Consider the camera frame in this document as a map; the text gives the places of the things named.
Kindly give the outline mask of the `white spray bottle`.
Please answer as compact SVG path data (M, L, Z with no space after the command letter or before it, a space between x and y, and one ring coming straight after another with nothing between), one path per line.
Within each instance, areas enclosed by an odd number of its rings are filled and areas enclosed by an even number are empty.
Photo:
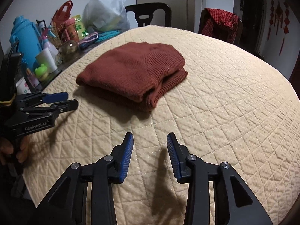
M53 57L56 57L57 54L58 54L58 50L57 48L50 42L48 36L51 36L51 37L56 37L52 31L46 27L46 26L43 26L42 24L40 24L40 31L41 31L41 41L42 41L42 46L43 46L43 49L46 49L48 48L51 55Z

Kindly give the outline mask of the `beige quilted bed cover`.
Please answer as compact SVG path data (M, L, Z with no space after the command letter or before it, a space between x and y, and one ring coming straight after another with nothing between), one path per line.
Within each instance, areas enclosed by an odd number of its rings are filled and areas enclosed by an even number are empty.
M129 42L169 44L186 61L187 78L150 113L76 84L88 64ZM46 92L67 92L79 106L61 114L54 128L29 137L23 178L35 204L71 163L96 162L127 132L134 135L128 176L113 187L118 224L183 223L188 186L174 177L166 147L170 132L205 162L229 162L274 224L299 196L299 98L279 71L237 46L176 28L140 27L92 49Z

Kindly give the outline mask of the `rust red knit sweater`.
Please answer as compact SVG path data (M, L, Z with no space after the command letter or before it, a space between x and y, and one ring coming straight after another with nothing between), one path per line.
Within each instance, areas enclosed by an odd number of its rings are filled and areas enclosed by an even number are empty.
M130 42L105 52L77 76L76 83L98 96L149 112L188 76L173 46Z

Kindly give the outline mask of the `red Chinese knot decorations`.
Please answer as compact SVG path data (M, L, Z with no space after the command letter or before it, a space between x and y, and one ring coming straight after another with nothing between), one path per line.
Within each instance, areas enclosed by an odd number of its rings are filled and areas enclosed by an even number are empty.
M269 18L269 28L267 34L267 41L271 36L272 28L275 27L275 35L278 35L279 29L283 30L284 37L281 43L279 56L282 54L282 50L285 43L286 35L289 33L288 26L290 25L289 14L290 14L290 6L287 1L283 3L284 9L281 7L280 2L277 2L277 6L275 7L275 1L271 0L271 8L270 8L270 18Z

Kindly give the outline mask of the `dark side table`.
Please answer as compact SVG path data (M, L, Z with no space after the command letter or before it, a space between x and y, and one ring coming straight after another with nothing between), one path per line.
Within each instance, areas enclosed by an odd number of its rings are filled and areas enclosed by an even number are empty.
M86 46L83 50L81 50L81 47L79 47L78 52L73 52L70 54L68 60L64 60L60 65L58 65L57 70L54 72L48 74L46 79L42 82L39 82L37 87L33 87L27 77L25 77L26 86L29 87L29 90L31 92L37 92L37 91L43 91L59 74L61 74L64 70L66 70L70 65L75 63L77 60L82 58L84 55L86 55L89 51L91 51L93 48L100 45L102 42L95 42L93 44L90 44L89 46Z

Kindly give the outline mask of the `grey plastic bag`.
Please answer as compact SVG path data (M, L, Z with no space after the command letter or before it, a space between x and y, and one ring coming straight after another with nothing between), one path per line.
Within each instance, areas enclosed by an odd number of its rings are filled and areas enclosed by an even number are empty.
M130 29L126 0L90 0L83 11L83 23L89 33Z

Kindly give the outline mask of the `teal knitted item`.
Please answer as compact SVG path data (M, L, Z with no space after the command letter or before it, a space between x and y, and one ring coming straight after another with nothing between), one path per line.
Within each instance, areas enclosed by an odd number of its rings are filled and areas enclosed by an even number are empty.
M115 36L118 36L120 33L121 32L118 31L118 30L98 33L98 37L95 40L95 43L102 43L102 42L107 41L111 38L114 38Z

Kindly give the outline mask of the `pink purple pouch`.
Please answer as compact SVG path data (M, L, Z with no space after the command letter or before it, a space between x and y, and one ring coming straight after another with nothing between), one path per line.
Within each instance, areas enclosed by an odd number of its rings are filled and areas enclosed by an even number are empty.
M84 39L82 39L78 43L80 50L83 51L87 47L89 47L90 45L95 43L98 40L98 37L99 37L99 34L97 32L93 32L93 33L89 34L87 37L85 37Z

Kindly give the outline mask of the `black chair with oval cutout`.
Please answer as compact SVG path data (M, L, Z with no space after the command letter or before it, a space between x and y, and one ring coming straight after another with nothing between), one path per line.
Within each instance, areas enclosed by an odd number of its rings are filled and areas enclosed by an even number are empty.
M165 27L171 26L171 8L165 3L142 3L125 6L126 12L133 12L138 27L149 26L156 10L163 10L165 13Z

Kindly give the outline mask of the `white cup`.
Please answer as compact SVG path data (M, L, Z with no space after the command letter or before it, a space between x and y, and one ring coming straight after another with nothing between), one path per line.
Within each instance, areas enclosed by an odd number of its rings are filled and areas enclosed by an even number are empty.
M56 61L48 48L43 49L37 56L36 61L39 65L43 64L47 67L49 73L57 70Z

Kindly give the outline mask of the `small pink bottle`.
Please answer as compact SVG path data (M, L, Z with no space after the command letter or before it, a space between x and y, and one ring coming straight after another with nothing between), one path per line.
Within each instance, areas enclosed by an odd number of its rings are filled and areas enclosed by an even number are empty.
M29 68L25 70L28 81L35 91L40 91L40 82L36 78L36 76L31 72Z

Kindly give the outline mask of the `green frog toy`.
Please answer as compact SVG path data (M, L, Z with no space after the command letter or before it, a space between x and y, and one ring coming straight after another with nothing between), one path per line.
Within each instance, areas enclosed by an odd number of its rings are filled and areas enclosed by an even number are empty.
M45 64L40 64L37 68L34 70L34 74L36 78L40 81L43 82L47 79L48 77L48 69L45 66Z

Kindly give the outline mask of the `green floral package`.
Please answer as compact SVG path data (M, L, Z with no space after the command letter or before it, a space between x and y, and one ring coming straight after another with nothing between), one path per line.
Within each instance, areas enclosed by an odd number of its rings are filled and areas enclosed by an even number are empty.
M76 16L73 16L73 18L75 19L75 27L76 27L76 31L78 34L78 38L80 40L85 39L89 35L89 33L87 32L87 30L82 22L81 16L76 15Z

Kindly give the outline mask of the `pink lidded bottle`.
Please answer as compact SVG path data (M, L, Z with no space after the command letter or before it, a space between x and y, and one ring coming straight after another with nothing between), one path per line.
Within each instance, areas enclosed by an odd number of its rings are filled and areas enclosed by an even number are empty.
M77 34L77 29L75 25L75 19L70 18L63 23L64 25L64 32L63 32L63 39L64 41L75 41L79 42L79 36Z

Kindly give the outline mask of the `glass jar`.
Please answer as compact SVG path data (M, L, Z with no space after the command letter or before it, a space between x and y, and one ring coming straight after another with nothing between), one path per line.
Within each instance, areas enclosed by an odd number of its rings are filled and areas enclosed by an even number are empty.
M76 41L70 40L64 42L58 50L56 55L56 62L58 64L69 62L78 58L80 55L80 48Z

